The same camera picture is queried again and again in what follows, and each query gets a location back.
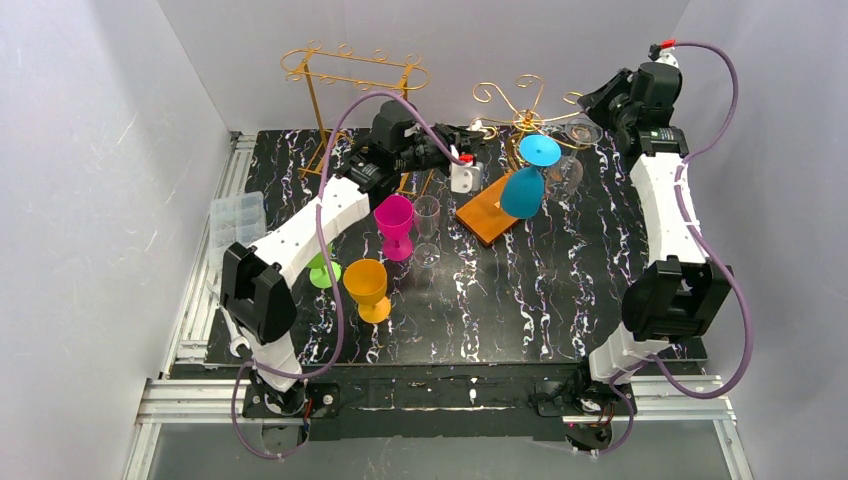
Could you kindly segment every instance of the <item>brown wooden block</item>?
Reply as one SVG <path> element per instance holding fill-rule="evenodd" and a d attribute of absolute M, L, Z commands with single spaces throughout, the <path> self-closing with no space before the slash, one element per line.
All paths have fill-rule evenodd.
<path fill-rule="evenodd" d="M 507 215 L 500 208 L 507 178 L 508 175 L 499 178 L 456 211 L 456 220 L 487 247 L 518 223 L 517 218 Z"/>

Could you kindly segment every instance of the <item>gray wall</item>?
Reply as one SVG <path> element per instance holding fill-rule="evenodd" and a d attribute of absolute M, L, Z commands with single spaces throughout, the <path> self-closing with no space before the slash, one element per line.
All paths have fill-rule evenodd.
<path fill-rule="evenodd" d="M 431 82 L 410 93 L 430 122 L 467 123 L 477 115 L 511 118 L 502 100 L 477 103 L 472 87 L 501 85 L 517 107 L 535 91 L 516 77 L 548 82 L 539 113 L 574 111 L 561 97 L 599 86 L 623 65 L 644 58 L 645 46 L 669 36 L 688 0 L 352 1 L 159 0 L 203 85 L 230 130 L 315 128 L 305 81 L 287 82 L 280 58 L 323 40 L 330 51 L 348 43 L 370 56 L 387 49 L 403 61 L 422 57 Z M 358 62 L 317 61 L 313 71 L 397 81 L 394 71 Z M 351 84 L 317 85 L 325 126 L 332 128 L 361 92 Z M 370 127 L 380 102 L 357 109 L 350 126 Z"/>
<path fill-rule="evenodd" d="M 726 48 L 739 70 L 735 122 L 690 181 L 707 239 L 752 304 L 754 358 L 731 399 L 758 478 L 845 476 L 846 21 L 848 4 L 835 0 L 695 0 L 675 30 Z M 685 86 L 675 123 L 697 148 L 724 118 L 728 76 L 709 53 L 677 54 Z M 706 338 L 725 376 L 742 347 L 728 304 Z"/>
<path fill-rule="evenodd" d="M 0 477 L 120 478 L 229 136 L 154 0 L 0 6 Z"/>

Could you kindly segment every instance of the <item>tabletop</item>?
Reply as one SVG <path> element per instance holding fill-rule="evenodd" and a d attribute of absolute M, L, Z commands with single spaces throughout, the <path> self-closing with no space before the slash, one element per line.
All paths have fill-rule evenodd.
<path fill-rule="evenodd" d="M 355 142 L 366 129 L 346 133 Z M 502 129 L 480 155 L 486 165 L 483 186 L 504 174 Z M 556 127 L 549 132 L 560 135 Z M 263 131 L 245 192 L 259 191 L 267 203 L 268 230 L 278 228 L 317 194 L 319 177 L 301 178 L 298 167 L 320 142 L 317 130 Z M 350 148 L 335 147 L 331 167 Z M 471 194 L 450 192 L 447 179 L 433 175 L 423 194 L 439 198 L 440 228 L 431 242 L 442 251 L 432 272 L 409 260 L 393 262 L 381 252 L 373 214 L 334 242 L 342 267 L 361 258 L 378 259 L 389 277 L 389 318 L 363 322 L 356 304 L 342 291 L 347 333 L 339 362 L 347 363 L 510 363 L 579 360 L 602 344 L 620 322 L 621 298 L 646 268 L 648 244 L 636 190 L 609 138 L 578 152 L 583 181 L 567 201 L 546 200 L 540 212 L 522 220 L 490 248 L 481 245 L 454 218 Z M 418 193 L 426 173 L 410 176 L 406 189 Z M 411 238 L 416 241 L 413 230 Z M 292 287 L 298 319 L 292 338 L 299 360 L 320 364 L 336 341 L 332 291 L 312 286 L 301 274 Z M 228 333 L 216 316 L 207 363 L 237 363 L 226 349 Z M 700 339 L 666 350 L 669 359 L 704 360 Z"/>

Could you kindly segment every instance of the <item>table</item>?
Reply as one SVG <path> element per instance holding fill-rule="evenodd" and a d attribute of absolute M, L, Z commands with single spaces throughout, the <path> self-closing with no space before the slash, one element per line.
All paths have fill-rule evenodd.
<path fill-rule="evenodd" d="M 558 136 L 556 127 L 551 132 Z M 346 130 L 355 142 L 367 130 Z M 483 185 L 504 173 L 504 141 L 510 129 L 489 142 L 481 155 Z M 312 157 L 317 130 L 260 132 L 245 191 L 265 195 L 268 229 L 278 228 L 317 194 L 318 177 L 300 178 L 298 167 Z M 343 153 L 350 143 L 341 140 Z M 343 267 L 361 258 L 383 261 L 389 273 L 392 314 L 379 325 L 362 322 L 342 289 L 347 321 L 339 362 L 372 364 L 571 362 L 603 343 L 620 321 L 621 298 L 645 269 L 647 238 L 636 190 L 608 138 L 579 152 L 583 183 L 567 202 L 546 201 L 534 218 L 519 222 L 491 248 L 454 219 L 471 195 L 450 192 L 436 173 L 428 195 L 442 203 L 435 243 L 442 250 L 431 275 L 411 261 L 382 257 L 373 215 L 337 238 L 335 259 Z M 337 168 L 338 157 L 331 167 Z M 411 176 L 407 189 L 420 189 L 426 173 Z M 313 287 L 302 274 L 292 288 L 299 316 L 292 329 L 303 364 L 321 364 L 335 344 L 332 292 Z M 206 363 L 236 364 L 226 344 L 223 318 L 216 316 Z M 666 350 L 661 357 L 705 360 L 700 339 Z"/>

